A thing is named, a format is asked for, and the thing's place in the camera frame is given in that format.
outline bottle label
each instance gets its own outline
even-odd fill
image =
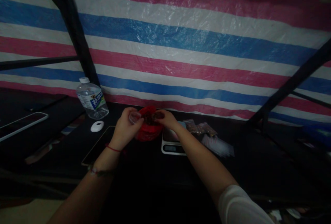
[[[89,96],[84,96],[84,95],[77,95],[77,96],[80,102],[82,103],[83,107],[86,109],[95,110],[106,103],[102,91],[100,91],[98,94],[93,94]]]

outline table surface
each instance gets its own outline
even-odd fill
[[[1,126],[32,114],[25,110],[31,104],[47,102],[56,95],[0,88]],[[72,121],[84,113],[77,98],[66,97],[41,112],[49,118],[0,142],[2,167],[20,170],[24,159],[59,134]]]
[[[109,114],[103,119],[103,130],[115,125],[128,105],[108,103]],[[322,198],[315,187],[284,158],[284,153],[245,122],[212,116],[173,112],[177,120],[194,119],[208,122],[218,137],[234,146],[235,157],[219,158],[238,183],[253,199],[316,203]],[[28,175],[43,175],[81,179],[87,172],[81,162],[103,131],[92,133],[90,118],[72,131],[38,163]],[[203,185],[185,156],[161,152],[161,136],[151,142],[132,140],[122,155],[119,172],[153,186],[201,189]]]

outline striped tarp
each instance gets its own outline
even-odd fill
[[[328,0],[75,0],[106,99],[249,119],[331,37]],[[0,0],[0,59],[75,55],[51,0]],[[331,63],[297,92],[331,102]],[[75,96],[79,62],[0,72],[0,86]],[[290,95],[271,121],[329,125]]]

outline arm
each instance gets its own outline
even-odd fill
[[[140,129],[143,119],[140,119],[135,125],[131,125],[129,122],[131,111],[136,111],[136,109],[126,108],[117,121],[114,135],[109,143],[111,148],[122,150]],[[94,163],[94,168],[97,171],[114,170],[119,156],[120,152],[106,147]],[[100,215],[112,180],[113,176],[99,177],[88,172],[48,223],[95,223]]]
[[[156,121],[177,134],[193,168],[218,207],[218,200],[223,191],[228,186],[238,185],[238,183],[224,165],[189,131],[183,128],[170,112],[166,110],[159,110],[159,112],[162,112],[165,117]]]

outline person's right hand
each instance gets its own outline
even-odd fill
[[[173,114],[171,114],[169,111],[167,111],[167,110],[158,110],[156,112],[161,112],[162,114],[164,114],[164,118],[163,119],[156,119],[155,120],[156,122],[164,125],[166,128],[169,128],[169,129],[171,129],[175,132],[176,132],[176,129],[178,129],[178,127],[181,127],[181,125],[175,119]]]

